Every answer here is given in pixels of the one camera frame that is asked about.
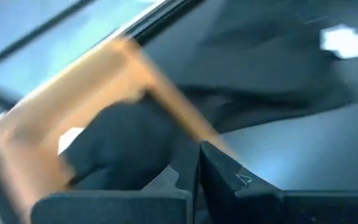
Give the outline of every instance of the windshield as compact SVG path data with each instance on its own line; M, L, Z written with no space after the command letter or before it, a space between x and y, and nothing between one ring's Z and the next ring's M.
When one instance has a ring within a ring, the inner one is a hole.
M26 95L114 30L157 7L157 0L98 0L0 62L0 86ZM75 0L0 0L0 51Z

